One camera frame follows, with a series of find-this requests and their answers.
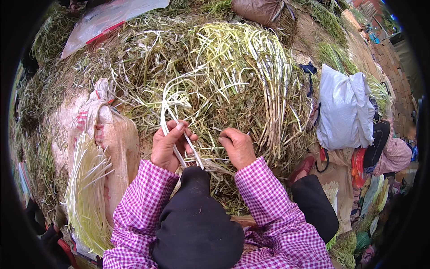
foot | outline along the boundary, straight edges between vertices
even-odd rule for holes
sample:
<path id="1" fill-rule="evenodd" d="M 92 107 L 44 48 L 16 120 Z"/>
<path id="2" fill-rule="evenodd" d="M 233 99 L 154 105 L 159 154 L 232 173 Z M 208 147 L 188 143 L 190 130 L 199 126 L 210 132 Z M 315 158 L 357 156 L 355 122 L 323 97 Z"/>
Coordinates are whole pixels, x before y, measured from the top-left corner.
<path id="1" fill-rule="evenodd" d="M 58 229 L 61 229 L 64 224 L 66 223 L 66 214 L 64 214 L 63 210 L 59 205 L 55 206 L 55 226 L 57 226 Z"/>
<path id="2" fill-rule="evenodd" d="M 313 157 L 312 154 L 308 154 L 307 156 L 305 156 L 298 164 L 298 166 L 296 166 L 296 168 L 290 174 L 289 179 L 286 180 L 287 186 L 291 188 L 294 182 L 296 182 L 297 180 L 301 179 L 304 176 L 307 176 L 314 162 L 315 162 L 315 158 Z"/>

white sack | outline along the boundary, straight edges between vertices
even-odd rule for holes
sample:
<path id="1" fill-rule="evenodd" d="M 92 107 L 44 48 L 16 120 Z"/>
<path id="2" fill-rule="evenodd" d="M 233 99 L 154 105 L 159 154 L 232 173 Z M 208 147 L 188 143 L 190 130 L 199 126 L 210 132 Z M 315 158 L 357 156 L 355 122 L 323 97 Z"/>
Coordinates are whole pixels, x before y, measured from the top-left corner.
<path id="1" fill-rule="evenodd" d="M 319 90 L 319 144 L 328 150 L 371 145 L 375 109 L 366 76 L 359 72 L 348 77 L 322 65 Z"/>

woman's right hand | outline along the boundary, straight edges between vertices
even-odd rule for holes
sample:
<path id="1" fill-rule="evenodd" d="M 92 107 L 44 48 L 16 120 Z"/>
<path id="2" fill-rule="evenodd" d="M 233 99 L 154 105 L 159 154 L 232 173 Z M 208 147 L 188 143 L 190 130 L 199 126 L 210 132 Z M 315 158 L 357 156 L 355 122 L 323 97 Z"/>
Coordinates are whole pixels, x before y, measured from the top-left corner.
<path id="1" fill-rule="evenodd" d="M 252 164 L 257 159 L 252 147 L 251 137 L 238 129 L 224 129 L 219 135 L 218 141 L 227 151 L 231 163 L 237 170 Z"/>

white plastic sheet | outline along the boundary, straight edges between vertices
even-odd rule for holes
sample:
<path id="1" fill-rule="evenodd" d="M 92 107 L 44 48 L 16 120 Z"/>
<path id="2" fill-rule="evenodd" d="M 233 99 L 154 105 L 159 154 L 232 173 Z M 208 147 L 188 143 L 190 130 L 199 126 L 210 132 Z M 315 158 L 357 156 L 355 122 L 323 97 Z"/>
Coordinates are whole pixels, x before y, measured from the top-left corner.
<path id="1" fill-rule="evenodd" d="M 147 11 L 165 8 L 169 0 L 114 0 L 87 10 L 70 34 L 61 59 L 72 55 L 101 35 Z"/>
<path id="2" fill-rule="evenodd" d="M 322 65 L 319 89 L 319 144 L 328 150 L 371 145 L 375 109 L 369 100 L 366 76 L 359 72 L 348 77 Z"/>

brick wall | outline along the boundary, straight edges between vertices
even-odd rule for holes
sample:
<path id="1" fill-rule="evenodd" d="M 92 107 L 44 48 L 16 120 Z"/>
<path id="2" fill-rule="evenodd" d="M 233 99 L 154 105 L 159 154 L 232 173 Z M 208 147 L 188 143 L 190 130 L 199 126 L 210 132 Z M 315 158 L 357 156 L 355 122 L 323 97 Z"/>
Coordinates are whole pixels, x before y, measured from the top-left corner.
<path id="1" fill-rule="evenodd" d="M 414 110 L 411 88 L 406 74 L 400 63 L 400 58 L 389 39 L 385 39 L 381 44 L 373 45 L 372 53 L 375 56 L 375 61 L 382 67 L 393 87 L 396 96 L 396 108 L 393 112 L 394 131 L 398 137 L 403 138 L 407 134 L 412 121 L 411 113 Z"/>

